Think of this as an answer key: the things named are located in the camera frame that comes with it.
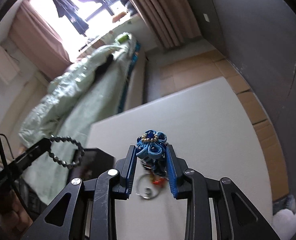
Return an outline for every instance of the white table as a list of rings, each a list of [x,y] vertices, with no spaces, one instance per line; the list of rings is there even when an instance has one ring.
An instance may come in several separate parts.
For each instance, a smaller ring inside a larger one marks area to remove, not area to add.
[[[146,130],[163,131],[178,157],[205,177],[231,178],[268,222],[272,198],[264,156],[255,131],[224,78],[214,79],[92,125],[87,147],[125,158]],[[144,173],[138,159],[135,183]],[[152,200],[135,194],[116,201],[118,240],[184,239],[186,200],[166,187]]]

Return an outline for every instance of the green bedding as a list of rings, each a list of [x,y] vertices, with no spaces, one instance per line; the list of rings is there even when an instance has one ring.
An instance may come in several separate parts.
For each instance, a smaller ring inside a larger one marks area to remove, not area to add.
[[[117,114],[136,39],[121,45],[97,49],[72,73],[54,80],[46,95],[23,122],[19,136],[26,147],[51,134],[70,136],[86,145],[91,124]],[[106,73],[93,84],[96,68],[110,53],[114,61]],[[72,161],[75,146],[53,143],[51,151],[61,160]],[[46,204],[65,187],[68,169],[54,163],[47,155],[40,156],[23,174],[24,180]]]

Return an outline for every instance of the pink curtain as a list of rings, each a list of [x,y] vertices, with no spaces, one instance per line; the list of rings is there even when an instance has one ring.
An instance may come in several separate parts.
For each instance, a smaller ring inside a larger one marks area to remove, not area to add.
[[[59,34],[24,0],[9,31],[18,48],[50,79],[71,64]]]
[[[159,46],[172,48],[201,36],[187,0],[130,0],[153,31]]]

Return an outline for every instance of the wire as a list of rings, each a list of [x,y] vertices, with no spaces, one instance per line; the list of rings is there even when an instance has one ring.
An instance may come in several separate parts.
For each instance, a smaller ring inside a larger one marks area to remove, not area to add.
[[[3,133],[0,133],[0,135],[3,136],[4,138],[6,138],[6,141],[7,141],[7,144],[8,144],[9,150],[10,150],[11,157],[12,157],[12,159],[14,160],[14,156],[13,156],[13,153],[12,153],[12,150],[11,150],[10,143],[9,143],[9,141],[8,141],[8,138],[7,138]]]
[[[20,193],[19,193],[19,191],[18,191],[18,189],[17,189],[17,187],[14,184],[14,181],[12,179],[11,171],[10,171],[9,166],[7,164],[6,155],[4,154],[4,151],[3,151],[3,146],[2,146],[1,138],[0,138],[0,157],[1,157],[2,164],[3,164],[3,168],[4,168],[4,170],[7,173],[8,179],[10,181],[10,185],[11,185],[14,193],[17,195],[17,197],[18,197],[21,205],[23,206],[23,208],[25,209],[25,211],[27,212],[27,214],[30,216],[31,219],[33,219],[32,216],[31,216],[31,214],[30,214],[30,211],[28,210],[28,207],[26,206],[25,202],[23,201],[23,199],[22,199],[22,197],[21,197],[21,195],[20,195]]]

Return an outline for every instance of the gray floor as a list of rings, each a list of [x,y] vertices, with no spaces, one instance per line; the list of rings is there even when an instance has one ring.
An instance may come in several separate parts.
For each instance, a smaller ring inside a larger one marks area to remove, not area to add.
[[[161,97],[160,67],[213,49],[215,48],[208,41],[201,39],[166,53],[162,53],[157,49],[147,52],[148,62],[145,73],[144,103],[151,102]]]

